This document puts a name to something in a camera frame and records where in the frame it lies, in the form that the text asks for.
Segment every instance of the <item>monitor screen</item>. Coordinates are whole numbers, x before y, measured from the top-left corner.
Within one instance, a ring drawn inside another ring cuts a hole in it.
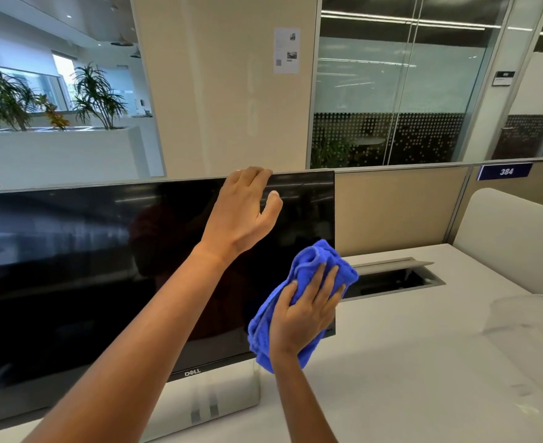
[[[0,193],[0,428],[43,416],[200,241],[224,179]],[[252,357],[246,326],[320,238],[334,173],[273,175],[275,228],[223,274],[170,380]]]

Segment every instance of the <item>384 sign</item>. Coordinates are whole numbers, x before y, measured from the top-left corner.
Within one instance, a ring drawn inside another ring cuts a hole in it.
[[[477,180],[515,179],[527,177],[533,163],[501,163],[482,165]]]

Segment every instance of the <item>hand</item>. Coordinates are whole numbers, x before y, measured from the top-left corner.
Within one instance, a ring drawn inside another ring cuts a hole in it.
[[[342,285],[329,298],[338,270],[337,266],[333,267],[320,287],[325,271],[325,265],[320,265],[302,297],[293,306],[290,306],[290,300],[296,293],[297,282],[293,281],[282,290],[270,326],[272,365],[282,357],[297,357],[300,350],[333,321],[335,308],[345,290],[345,285]]]
[[[226,178],[198,244],[201,250],[229,265],[271,231],[283,204],[272,191],[260,213],[263,189],[271,174],[271,170],[250,167]]]

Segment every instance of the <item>white desk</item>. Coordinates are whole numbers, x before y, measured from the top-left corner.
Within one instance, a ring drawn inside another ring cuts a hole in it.
[[[503,395],[474,377],[470,367],[448,357],[453,348],[447,339],[482,331],[492,301],[529,293],[451,245],[347,260],[408,256],[434,261],[428,268],[446,285],[341,303],[337,335],[321,341],[305,369],[337,439],[539,441],[540,434],[521,421],[523,410],[503,403]],[[505,373],[520,382],[510,367]],[[273,375],[261,370],[258,406],[157,441],[288,442]]]

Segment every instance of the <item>blue microfiber cloth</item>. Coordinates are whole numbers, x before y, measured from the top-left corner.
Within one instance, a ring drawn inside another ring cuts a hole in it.
[[[294,261],[292,261],[292,267],[290,268],[288,278],[273,290],[265,303],[261,305],[259,311],[257,311],[257,314],[253,317],[253,320],[251,320],[249,323],[248,338],[251,351],[257,355],[257,363],[270,373],[273,373],[269,358],[270,325],[277,299],[279,298],[284,287],[296,279],[298,281],[298,288],[290,302],[290,306],[294,305],[298,301],[298,298],[302,296],[306,286],[310,284],[314,273],[322,263],[327,264],[325,273],[323,275],[323,282],[325,281],[325,277],[331,268],[333,268],[334,265],[339,266],[339,271],[335,277],[335,283],[331,295],[333,295],[342,284],[345,284],[345,290],[347,290],[347,288],[349,288],[349,286],[355,283],[359,278],[359,275],[355,269],[347,264],[347,262],[339,256],[339,254],[329,245],[329,243],[327,243],[327,241],[321,239],[314,245],[306,247],[296,255]],[[324,334],[325,330],[321,331],[311,343],[306,345],[304,349],[298,353],[300,367],[304,368],[308,363],[310,357],[312,356],[312,352],[315,350]]]

